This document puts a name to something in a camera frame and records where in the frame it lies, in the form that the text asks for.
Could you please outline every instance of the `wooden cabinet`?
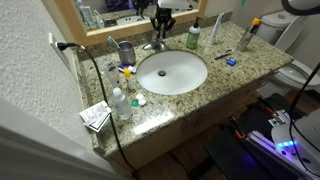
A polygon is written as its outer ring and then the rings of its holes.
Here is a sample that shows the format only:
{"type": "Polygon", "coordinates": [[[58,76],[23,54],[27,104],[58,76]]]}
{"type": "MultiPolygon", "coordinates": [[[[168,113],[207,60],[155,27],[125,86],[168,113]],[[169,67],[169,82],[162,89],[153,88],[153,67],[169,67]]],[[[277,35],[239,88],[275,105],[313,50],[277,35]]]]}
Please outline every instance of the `wooden cabinet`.
{"type": "MultiPolygon", "coordinates": [[[[135,168],[155,160],[184,141],[199,134],[207,128],[230,117],[237,110],[245,107],[260,85],[260,79],[244,86],[210,104],[177,120],[168,127],[145,137],[124,149],[128,160],[135,168]]],[[[131,172],[122,160],[120,153],[108,158],[109,162],[122,166],[124,171],[131,172]]]]}

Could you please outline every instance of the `granite countertop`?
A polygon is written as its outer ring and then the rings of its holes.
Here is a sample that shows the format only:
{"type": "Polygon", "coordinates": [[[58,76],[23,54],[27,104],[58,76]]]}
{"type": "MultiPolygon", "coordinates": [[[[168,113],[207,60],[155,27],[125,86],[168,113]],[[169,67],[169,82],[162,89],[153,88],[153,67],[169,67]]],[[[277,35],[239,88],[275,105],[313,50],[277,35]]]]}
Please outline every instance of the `granite countertop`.
{"type": "MultiPolygon", "coordinates": [[[[145,90],[133,76],[136,91],[128,93],[129,99],[133,99],[136,94],[141,93],[146,97],[148,104],[144,107],[133,107],[134,114],[127,121],[119,120],[115,112],[112,113],[124,148],[292,61],[290,55],[257,37],[252,39],[246,51],[235,52],[234,48],[244,30],[231,22],[222,23],[215,45],[207,43],[211,31],[212,26],[201,30],[198,46],[195,50],[186,48],[187,33],[165,40],[171,50],[188,51],[202,57],[205,61],[208,77],[197,89],[174,96],[158,95],[145,90]],[[213,59],[228,49],[233,50],[231,57],[237,60],[234,67],[227,67],[224,59],[217,61],[213,59]]],[[[136,67],[146,57],[155,53],[155,51],[142,50],[142,47],[143,45],[135,47],[136,67]]],[[[97,57],[96,60],[100,68],[110,60],[120,62],[117,52],[97,57]]],[[[81,61],[78,73],[82,82],[80,89],[84,106],[89,107],[102,101],[98,78],[91,61],[81,61]]],[[[107,86],[107,97],[111,101],[111,84],[107,78],[103,79],[107,86]]],[[[125,82],[123,74],[121,74],[121,80],[125,82]]],[[[103,157],[117,152],[110,123],[107,123],[99,133],[92,132],[91,137],[94,148],[104,148],[105,152],[100,152],[103,157]]]]}

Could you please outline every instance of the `bathroom sink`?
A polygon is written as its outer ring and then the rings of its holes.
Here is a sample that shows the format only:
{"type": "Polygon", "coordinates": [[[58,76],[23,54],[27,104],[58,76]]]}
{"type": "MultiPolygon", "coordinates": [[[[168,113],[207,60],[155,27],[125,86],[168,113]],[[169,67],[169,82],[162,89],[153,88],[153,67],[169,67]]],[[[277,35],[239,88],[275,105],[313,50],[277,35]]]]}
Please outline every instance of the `bathroom sink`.
{"type": "Polygon", "coordinates": [[[149,19],[150,19],[149,16],[144,16],[144,19],[142,19],[140,16],[129,16],[129,17],[118,19],[117,24],[118,25],[125,25],[125,24],[130,24],[130,23],[142,21],[142,20],[149,20],[149,19]]]}
{"type": "Polygon", "coordinates": [[[192,91],[207,78],[205,62],[184,51],[166,51],[145,59],[137,69],[138,82],[148,91],[177,95],[192,91]]]}

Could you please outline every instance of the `bathroom vanity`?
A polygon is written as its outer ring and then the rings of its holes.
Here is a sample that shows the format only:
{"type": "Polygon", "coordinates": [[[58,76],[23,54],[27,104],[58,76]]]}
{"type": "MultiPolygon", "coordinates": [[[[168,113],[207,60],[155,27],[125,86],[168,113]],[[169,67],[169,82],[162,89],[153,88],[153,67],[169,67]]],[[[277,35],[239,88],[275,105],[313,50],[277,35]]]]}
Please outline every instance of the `bathroom vanity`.
{"type": "MultiPolygon", "coordinates": [[[[288,54],[257,37],[252,39],[247,50],[235,52],[244,30],[231,22],[222,23],[218,41],[214,45],[207,43],[211,31],[212,26],[202,28],[195,50],[186,48],[187,33],[165,39],[171,50],[187,51],[203,59],[208,76],[202,85],[184,94],[164,96],[147,91],[133,76],[135,92],[128,92],[128,96],[133,99],[136,94],[141,93],[146,97],[147,105],[133,107],[134,114],[127,121],[119,120],[115,112],[112,113],[124,153],[135,168],[141,168],[210,126],[230,117],[239,108],[247,105],[251,92],[261,87],[261,82],[293,60],[288,54]],[[234,67],[228,67],[225,59],[214,60],[214,57],[224,54],[228,49],[232,50],[229,57],[237,60],[234,67]]],[[[156,53],[153,50],[143,50],[143,46],[135,47],[136,67],[139,67],[145,58],[156,53]]],[[[100,67],[112,59],[119,62],[117,52],[96,58],[100,67]]],[[[77,68],[85,108],[102,101],[98,78],[91,61],[79,61],[77,68]]],[[[111,85],[107,78],[103,79],[107,86],[107,96],[112,97],[111,85]]],[[[97,154],[112,163],[116,169],[131,172],[117,150],[110,123],[99,133],[90,134],[97,154]]]]}

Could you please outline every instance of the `drain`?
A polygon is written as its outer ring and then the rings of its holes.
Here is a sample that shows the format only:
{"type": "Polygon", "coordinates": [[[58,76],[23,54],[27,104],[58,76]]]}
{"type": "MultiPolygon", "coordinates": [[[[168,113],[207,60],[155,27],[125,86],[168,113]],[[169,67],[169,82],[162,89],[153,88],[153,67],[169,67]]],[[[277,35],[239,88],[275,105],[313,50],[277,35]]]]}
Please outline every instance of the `drain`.
{"type": "Polygon", "coordinates": [[[166,74],[167,73],[164,70],[161,70],[161,71],[158,72],[158,75],[161,76],[161,77],[165,76],[166,74]]]}

